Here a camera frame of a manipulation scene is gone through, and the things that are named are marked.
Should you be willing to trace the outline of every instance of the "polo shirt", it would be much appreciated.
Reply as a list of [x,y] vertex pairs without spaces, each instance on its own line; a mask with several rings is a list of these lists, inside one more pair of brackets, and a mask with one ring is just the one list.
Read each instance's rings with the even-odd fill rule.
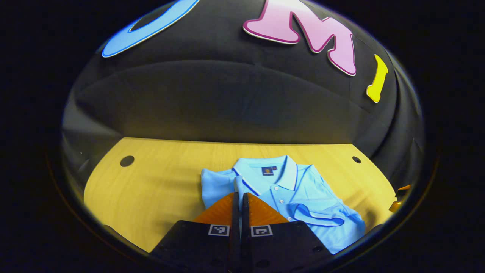
[[239,192],[258,196],[289,221],[304,221],[335,254],[361,238],[365,223],[346,206],[314,165],[296,164],[289,156],[240,158],[230,170],[201,173],[202,200],[209,208],[224,196]]

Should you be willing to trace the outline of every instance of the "orange gripper pad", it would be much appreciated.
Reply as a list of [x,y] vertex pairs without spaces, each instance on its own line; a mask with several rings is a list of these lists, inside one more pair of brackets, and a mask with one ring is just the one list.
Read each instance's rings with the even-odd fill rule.
[[215,225],[231,225],[232,223],[232,199],[234,192],[226,195],[204,212],[194,222]]
[[269,224],[279,224],[288,223],[289,221],[274,210],[270,205],[266,204],[263,200],[248,193],[248,203],[249,203],[249,225],[269,225]]

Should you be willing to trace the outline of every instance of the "letter m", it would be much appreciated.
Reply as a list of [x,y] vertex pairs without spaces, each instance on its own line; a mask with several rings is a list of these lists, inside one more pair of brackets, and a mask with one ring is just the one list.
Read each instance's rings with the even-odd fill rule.
[[354,44],[352,32],[331,17],[320,20],[299,0],[266,0],[259,19],[246,21],[243,25],[248,34],[283,44],[297,44],[300,35],[291,26],[295,16],[305,33],[311,51],[319,53],[332,37],[334,47],[328,51],[328,59],[344,73],[355,76]]

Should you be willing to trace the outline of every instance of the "black backdrop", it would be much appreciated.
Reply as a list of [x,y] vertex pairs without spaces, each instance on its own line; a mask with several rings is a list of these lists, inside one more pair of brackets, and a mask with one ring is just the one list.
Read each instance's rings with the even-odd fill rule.
[[[160,4],[16,1],[2,8],[8,15],[3,24],[3,147],[7,174],[12,174],[5,179],[8,198],[3,199],[3,272],[139,272],[69,212],[49,177],[44,152],[59,144],[67,90],[92,52],[121,26]],[[472,244],[481,237],[481,219],[474,211],[481,175],[473,163],[483,132],[474,107],[483,98],[475,80],[477,7],[463,2],[460,7],[408,1],[325,4],[400,56],[416,86],[429,90],[421,94],[429,105],[423,110],[434,115],[429,126],[441,129],[443,136],[435,182],[416,213],[342,272],[478,269],[480,252]]]
[[[395,190],[413,184],[424,129],[400,58],[351,21],[304,2],[319,18],[335,18],[354,34],[355,76],[336,69],[325,54],[311,53],[304,41],[288,46],[245,33],[241,25],[258,18],[263,0],[200,0],[183,20],[132,49],[102,58],[100,47],[73,84],[63,120],[64,153],[70,168],[80,170],[74,172],[80,187],[122,136],[352,143]],[[292,26],[304,36],[295,19]],[[377,104],[363,92],[375,76],[374,54],[390,71]]]

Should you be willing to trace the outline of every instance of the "wooden table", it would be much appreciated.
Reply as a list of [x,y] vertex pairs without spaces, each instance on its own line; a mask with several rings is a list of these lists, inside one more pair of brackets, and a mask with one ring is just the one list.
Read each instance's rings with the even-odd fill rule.
[[[120,161],[133,156],[122,167]],[[191,221],[203,210],[200,172],[223,171],[240,157],[289,155],[313,164],[346,205],[356,210],[367,230],[385,222],[394,191],[379,169],[352,144],[290,145],[160,140],[125,137],[91,174],[84,202],[102,223],[151,252],[178,220]],[[361,163],[356,163],[356,156]]]

